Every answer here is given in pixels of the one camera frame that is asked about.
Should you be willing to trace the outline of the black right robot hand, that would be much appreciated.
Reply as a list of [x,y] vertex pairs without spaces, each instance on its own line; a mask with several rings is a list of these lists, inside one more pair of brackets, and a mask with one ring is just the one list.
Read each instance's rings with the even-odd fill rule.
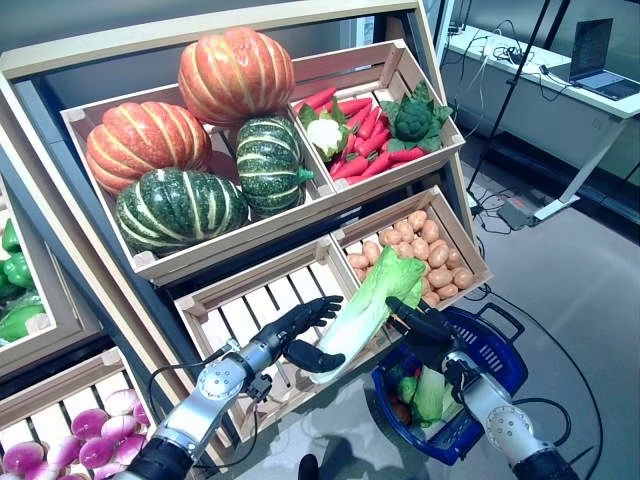
[[400,332],[411,352],[424,366],[444,374],[446,357],[463,350],[462,341],[444,313],[424,299],[420,299],[416,307],[394,296],[387,297],[385,303],[406,326]]

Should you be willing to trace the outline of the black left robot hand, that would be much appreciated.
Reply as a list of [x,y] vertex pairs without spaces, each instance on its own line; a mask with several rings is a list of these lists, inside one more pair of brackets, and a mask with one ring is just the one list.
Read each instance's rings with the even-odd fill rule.
[[329,319],[335,319],[342,301],[342,296],[332,295],[297,305],[263,327],[254,340],[267,346],[272,360],[283,356],[290,363],[311,373],[336,370],[345,363],[344,354],[325,353],[298,336],[312,327],[325,326]]

